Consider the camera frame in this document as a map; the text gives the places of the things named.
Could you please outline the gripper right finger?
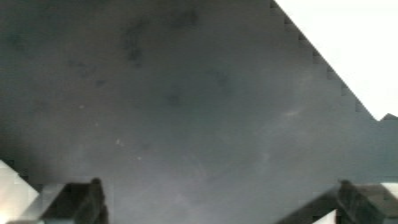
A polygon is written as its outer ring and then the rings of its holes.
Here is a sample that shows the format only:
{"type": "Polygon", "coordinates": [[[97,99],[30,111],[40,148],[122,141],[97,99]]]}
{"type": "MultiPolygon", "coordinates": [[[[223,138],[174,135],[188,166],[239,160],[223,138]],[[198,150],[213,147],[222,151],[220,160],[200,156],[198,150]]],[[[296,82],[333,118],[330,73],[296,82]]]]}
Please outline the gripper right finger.
{"type": "Polygon", "coordinates": [[[398,182],[341,180],[275,224],[398,224],[398,182]]]}

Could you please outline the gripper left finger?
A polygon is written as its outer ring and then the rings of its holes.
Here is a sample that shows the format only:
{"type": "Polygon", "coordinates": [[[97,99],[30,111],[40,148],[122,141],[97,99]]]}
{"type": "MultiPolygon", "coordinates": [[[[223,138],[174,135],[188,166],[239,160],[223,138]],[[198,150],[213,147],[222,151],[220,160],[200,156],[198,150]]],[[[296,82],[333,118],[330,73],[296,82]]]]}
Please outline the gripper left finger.
{"type": "Polygon", "coordinates": [[[10,224],[110,224],[101,180],[46,185],[10,224]]]}

